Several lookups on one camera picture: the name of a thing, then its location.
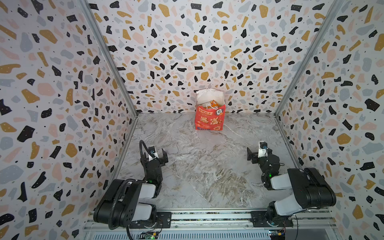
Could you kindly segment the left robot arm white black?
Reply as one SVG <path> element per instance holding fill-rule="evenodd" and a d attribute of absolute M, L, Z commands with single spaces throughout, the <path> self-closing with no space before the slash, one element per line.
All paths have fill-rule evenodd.
<path fill-rule="evenodd" d="M 157 207 L 143 203 L 155 199 L 162 188 L 162 167 L 169 162 L 166 151 L 158 155 L 155 147 L 151 154 L 141 154 L 145 171 L 143 180 L 115 179 L 108 187 L 102 200 L 94 210 L 93 220 L 106 224 L 110 230 L 121 228 L 154 228 L 159 225 Z"/>

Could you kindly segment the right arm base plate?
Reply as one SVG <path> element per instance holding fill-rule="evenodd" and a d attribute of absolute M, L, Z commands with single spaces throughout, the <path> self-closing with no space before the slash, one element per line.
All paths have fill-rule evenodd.
<path fill-rule="evenodd" d="M 274 214 L 268 213 L 267 211 L 251 211 L 250 221 L 254 228 L 283 228 L 294 226 L 290 217 L 279 215 L 274 216 Z"/>

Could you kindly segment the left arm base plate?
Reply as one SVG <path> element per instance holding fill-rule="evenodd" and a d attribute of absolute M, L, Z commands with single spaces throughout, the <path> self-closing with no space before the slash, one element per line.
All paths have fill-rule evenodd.
<path fill-rule="evenodd" d="M 140 220 L 132 222 L 130 229 L 170 229 L 172 223 L 172 212 L 157 212 L 155 216 L 151 216 L 148 220 Z"/>

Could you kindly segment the red paper gift bag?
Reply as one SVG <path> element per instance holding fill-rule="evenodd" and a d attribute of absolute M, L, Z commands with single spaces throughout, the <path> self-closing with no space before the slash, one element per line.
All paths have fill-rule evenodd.
<path fill-rule="evenodd" d="M 221 105 L 217 110 L 205 109 L 201 104 L 215 100 Z M 222 131 L 225 120 L 226 102 L 223 92 L 215 89 L 197 91 L 197 109 L 195 115 L 196 130 Z"/>

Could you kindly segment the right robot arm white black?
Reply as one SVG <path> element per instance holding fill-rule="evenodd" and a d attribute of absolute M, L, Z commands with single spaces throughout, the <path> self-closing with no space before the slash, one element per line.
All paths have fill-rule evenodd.
<path fill-rule="evenodd" d="M 257 227 L 292 227 L 291 217 L 311 209 L 332 207 L 336 204 L 335 192 L 315 168 L 290 168 L 280 174 L 284 166 L 266 142 L 259 144 L 257 152 L 247 148 L 247 160 L 257 164 L 263 186 L 269 191 L 292 190 L 288 197 L 269 203 L 265 211 L 252 211 L 251 222 Z"/>

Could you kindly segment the orange fruit candy packet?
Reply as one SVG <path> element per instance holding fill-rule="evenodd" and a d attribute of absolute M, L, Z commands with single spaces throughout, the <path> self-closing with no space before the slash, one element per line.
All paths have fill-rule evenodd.
<path fill-rule="evenodd" d="M 215 100 L 212 100 L 212 101 L 209 101 L 209 102 L 206 102 L 206 103 L 203 103 L 201 104 L 201 106 L 205 109 L 215 109 L 217 110 L 218 108 L 221 107 L 220 104 L 218 104 Z"/>

